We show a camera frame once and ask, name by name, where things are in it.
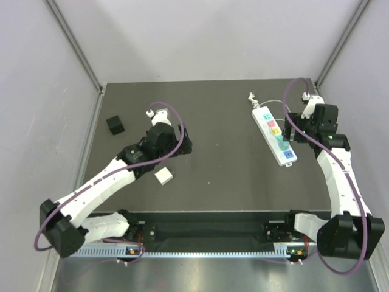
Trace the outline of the teal charger plug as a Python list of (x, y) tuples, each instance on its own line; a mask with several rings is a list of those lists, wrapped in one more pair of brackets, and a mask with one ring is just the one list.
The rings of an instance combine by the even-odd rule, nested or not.
[(279, 144), (278, 144), (279, 148), (281, 151), (287, 151), (289, 149), (289, 143), (288, 142), (285, 142), (285, 141), (281, 141)]

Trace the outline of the white charger adapter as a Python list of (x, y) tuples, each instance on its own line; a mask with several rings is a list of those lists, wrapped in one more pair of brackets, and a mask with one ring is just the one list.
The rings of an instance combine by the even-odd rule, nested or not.
[(162, 169), (158, 170), (154, 176), (161, 186), (166, 185), (166, 183), (170, 182), (174, 178), (173, 174), (167, 167), (163, 167)]

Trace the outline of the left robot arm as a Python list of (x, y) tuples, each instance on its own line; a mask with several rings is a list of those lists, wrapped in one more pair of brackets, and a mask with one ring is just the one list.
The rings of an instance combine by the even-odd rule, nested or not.
[(192, 152), (192, 141), (186, 126), (179, 125), (180, 136), (163, 122), (153, 125), (138, 143), (126, 146), (97, 175), (78, 190), (58, 201), (45, 200), (40, 205), (40, 229), (51, 248), (60, 257), (75, 254), (83, 245), (121, 237), (134, 240), (138, 233), (136, 222), (126, 210), (110, 215), (91, 217), (90, 214), (113, 194), (135, 182), (169, 157)]

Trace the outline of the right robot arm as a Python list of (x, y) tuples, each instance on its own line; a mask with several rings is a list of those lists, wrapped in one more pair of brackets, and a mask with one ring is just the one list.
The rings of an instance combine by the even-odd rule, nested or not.
[(363, 202), (351, 166), (351, 147), (337, 133), (338, 108), (316, 104), (311, 113), (286, 113), (283, 138), (307, 143), (325, 177), (331, 217), (322, 220), (305, 211), (292, 211), (283, 226), (285, 236), (299, 240), (307, 235), (316, 241), (324, 257), (368, 260), (382, 237), (385, 225), (372, 216)]

